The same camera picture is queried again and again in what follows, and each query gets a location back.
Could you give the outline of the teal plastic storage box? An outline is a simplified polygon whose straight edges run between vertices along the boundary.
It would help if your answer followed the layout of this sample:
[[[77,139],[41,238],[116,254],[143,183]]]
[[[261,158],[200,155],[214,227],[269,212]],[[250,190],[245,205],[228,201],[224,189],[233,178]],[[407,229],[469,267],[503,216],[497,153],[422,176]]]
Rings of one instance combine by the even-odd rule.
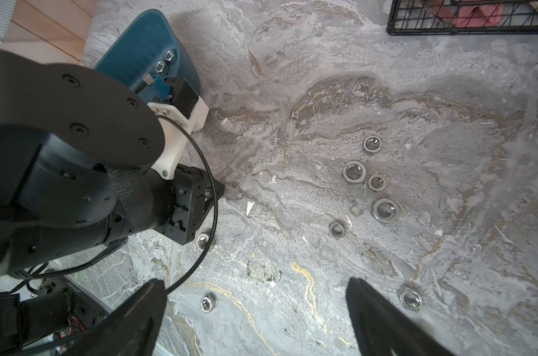
[[[177,52],[174,63],[165,61],[165,53],[171,49]],[[163,73],[158,74],[155,66],[161,60],[167,66]],[[98,61],[94,70],[128,87],[146,103],[154,99],[165,100],[167,88],[160,81],[167,78],[185,79],[200,94],[199,75],[190,55],[175,36],[165,15],[156,9],[139,15]]]

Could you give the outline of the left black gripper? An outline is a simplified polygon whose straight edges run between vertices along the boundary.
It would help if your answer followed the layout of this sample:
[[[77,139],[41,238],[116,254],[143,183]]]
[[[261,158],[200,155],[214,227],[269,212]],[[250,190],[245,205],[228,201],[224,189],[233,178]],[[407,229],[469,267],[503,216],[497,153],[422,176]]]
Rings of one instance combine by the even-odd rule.
[[[180,245],[194,241],[196,232],[214,207],[214,196],[221,198],[225,186],[207,172],[180,165],[172,180],[164,180],[155,196],[158,225],[153,229]]]

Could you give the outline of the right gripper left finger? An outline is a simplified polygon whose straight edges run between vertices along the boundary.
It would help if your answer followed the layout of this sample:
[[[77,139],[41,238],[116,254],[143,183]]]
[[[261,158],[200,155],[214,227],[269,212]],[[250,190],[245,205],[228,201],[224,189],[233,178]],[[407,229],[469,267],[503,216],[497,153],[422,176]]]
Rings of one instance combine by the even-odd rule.
[[[70,321],[78,328],[64,355],[153,354],[167,302],[163,281],[148,281],[113,311],[70,281],[61,290],[69,295]]]

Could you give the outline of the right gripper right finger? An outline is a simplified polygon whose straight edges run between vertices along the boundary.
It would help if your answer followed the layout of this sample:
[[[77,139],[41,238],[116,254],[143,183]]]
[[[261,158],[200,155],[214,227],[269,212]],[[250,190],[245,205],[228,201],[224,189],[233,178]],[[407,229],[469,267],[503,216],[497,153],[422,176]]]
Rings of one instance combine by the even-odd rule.
[[[361,355],[451,355],[369,283],[352,277],[346,303]]]

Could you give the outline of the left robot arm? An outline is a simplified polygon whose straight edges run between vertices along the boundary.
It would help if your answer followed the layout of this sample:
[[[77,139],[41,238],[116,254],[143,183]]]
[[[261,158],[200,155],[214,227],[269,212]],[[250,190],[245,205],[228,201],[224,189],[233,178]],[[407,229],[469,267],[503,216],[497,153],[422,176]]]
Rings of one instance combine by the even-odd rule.
[[[194,240],[224,185],[179,159],[201,99],[167,78],[145,102],[78,65],[0,50],[0,274],[153,229]]]

